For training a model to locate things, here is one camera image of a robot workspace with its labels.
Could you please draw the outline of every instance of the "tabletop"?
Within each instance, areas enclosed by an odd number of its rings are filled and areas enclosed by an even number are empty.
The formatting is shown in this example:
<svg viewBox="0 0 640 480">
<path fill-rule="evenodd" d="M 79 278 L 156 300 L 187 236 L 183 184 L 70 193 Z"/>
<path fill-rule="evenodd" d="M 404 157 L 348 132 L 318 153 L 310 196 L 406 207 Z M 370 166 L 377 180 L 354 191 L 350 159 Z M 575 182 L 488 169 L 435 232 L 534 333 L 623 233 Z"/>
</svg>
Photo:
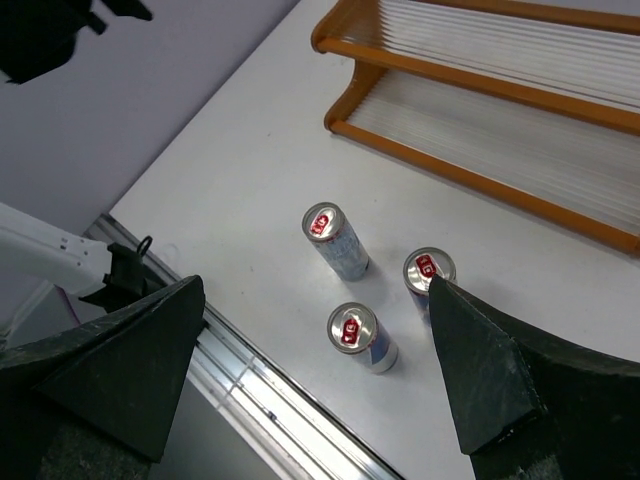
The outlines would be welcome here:
<svg viewBox="0 0 640 480">
<path fill-rule="evenodd" d="M 302 0 L 112 210 L 209 303 L 408 479 L 473 478 L 406 256 L 448 252 L 459 285 L 537 327 L 640 361 L 640 264 L 588 239 L 332 136 L 323 116 L 350 60 L 311 50 L 331 0 Z M 301 231 L 331 201 L 372 258 L 341 281 Z M 328 341 L 346 301 L 372 308 L 400 348 L 372 375 Z"/>
</svg>

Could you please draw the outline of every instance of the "can top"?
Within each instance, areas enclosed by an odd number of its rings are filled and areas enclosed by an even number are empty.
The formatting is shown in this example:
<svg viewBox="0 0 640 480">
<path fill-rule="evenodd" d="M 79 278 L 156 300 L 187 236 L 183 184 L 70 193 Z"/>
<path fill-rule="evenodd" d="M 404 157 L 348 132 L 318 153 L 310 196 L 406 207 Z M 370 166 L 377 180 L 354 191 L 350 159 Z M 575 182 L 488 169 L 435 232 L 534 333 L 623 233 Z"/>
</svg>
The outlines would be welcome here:
<svg viewBox="0 0 640 480">
<path fill-rule="evenodd" d="M 429 291 L 431 279 L 436 273 L 445 280 L 456 279 L 456 265 L 451 257 L 439 248 L 420 248 L 404 262 L 404 283 L 409 290 L 418 294 Z"/>
<path fill-rule="evenodd" d="M 378 335 L 378 321 L 370 308 L 349 302 L 331 313 L 327 333 L 333 346 L 342 353 L 360 353 Z"/>
<path fill-rule="evenodd" d="M 326 242 L 340 231 L 344 221 L 344 213 L 337 205 L 318 203 L 302 217 L 302 231 L 312 242 Z"/>
</svg>

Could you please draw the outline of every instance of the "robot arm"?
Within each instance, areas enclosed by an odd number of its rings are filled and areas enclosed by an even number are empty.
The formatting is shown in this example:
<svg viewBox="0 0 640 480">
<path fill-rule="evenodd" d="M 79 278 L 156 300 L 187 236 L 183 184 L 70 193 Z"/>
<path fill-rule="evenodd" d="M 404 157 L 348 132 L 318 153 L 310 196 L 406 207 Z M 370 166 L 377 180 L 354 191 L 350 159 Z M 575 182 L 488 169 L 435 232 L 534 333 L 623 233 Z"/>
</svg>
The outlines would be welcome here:
<svg viewBox="0 0 640 480">
<path fill-rule="evenodd" d="M 71 295 L 113 311 L 161 288 L 148 278 L 147 237 L 134 252 L 72 235 L 0 203 L 0 269 L 49 280 Z"/>
</svg>

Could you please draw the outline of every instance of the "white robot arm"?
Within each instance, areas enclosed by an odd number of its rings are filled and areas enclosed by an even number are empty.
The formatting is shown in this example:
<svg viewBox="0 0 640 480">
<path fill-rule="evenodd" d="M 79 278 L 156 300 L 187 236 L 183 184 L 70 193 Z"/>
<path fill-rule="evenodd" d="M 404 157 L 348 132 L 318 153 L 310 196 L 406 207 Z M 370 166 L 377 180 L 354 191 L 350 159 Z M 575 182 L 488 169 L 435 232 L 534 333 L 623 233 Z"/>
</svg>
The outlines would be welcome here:
<svg viewBox="0 0 640 480">
<path fill-rule="evenodd" d="M 0 268 L 49 280 L 83 297 L 104 288 L 107 244 L 71 235 L 0 203 Z"/>
</svg>

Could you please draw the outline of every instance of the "black object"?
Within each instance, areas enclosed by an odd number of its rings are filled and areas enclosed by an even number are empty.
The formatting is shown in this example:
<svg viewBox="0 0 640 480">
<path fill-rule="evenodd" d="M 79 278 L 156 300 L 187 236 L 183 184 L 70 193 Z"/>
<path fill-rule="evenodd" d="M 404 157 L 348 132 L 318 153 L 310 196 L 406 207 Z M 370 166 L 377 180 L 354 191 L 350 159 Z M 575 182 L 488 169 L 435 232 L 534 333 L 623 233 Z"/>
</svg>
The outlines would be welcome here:
<svg viewBox="0 0 640 480">
<path fill-rule="evenodd" d="M 640 476 L 640 364 L 573 344 L 434 278 L 433 336 L 479 480 Z"/>
<path fill-rule="evenodd" d="M 80 300 L 115 312 L 159 290 L 162 281 L 144 264 L 152 241 L 151 237 L 145 237 L 135 252 L 118 243 L 109 245 L 111 272 L 105 275 L 105 287 Z"/>
<path fill-rule="evenodd" d="M 190 277 L 0 353 L 0 478 L 144 478 L 162 457 L 204 303 Z"/>
<path fill-rule="evenodd" d="M 139 0 L 104 0 L 115 15 L 151 20 Z M 91 11 L 92 0 L 0 0 L 0 70 L 25 83 L 69 61 L 77 32 L 98 35 L 107 24 Z"/>
</svg>

